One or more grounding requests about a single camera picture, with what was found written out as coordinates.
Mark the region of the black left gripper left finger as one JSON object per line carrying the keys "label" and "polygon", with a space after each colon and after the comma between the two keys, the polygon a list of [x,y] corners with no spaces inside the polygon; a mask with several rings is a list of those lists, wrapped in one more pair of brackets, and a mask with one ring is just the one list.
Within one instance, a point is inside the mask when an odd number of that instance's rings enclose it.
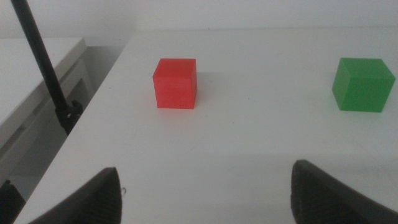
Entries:
{"label": "black left gripper left finger", "polygon": [[107,167],[32,223],[119,224],[122,207],[117,169]]}

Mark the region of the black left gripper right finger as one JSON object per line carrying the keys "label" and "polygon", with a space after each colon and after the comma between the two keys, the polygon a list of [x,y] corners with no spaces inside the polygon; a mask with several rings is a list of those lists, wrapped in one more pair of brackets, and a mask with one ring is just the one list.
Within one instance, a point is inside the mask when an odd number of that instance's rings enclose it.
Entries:
{"label": "black left gripper right finger", "polygon": [[290,207],[296,223],[397,223],[397,212],[355,191],[307,160],[292,167]]}

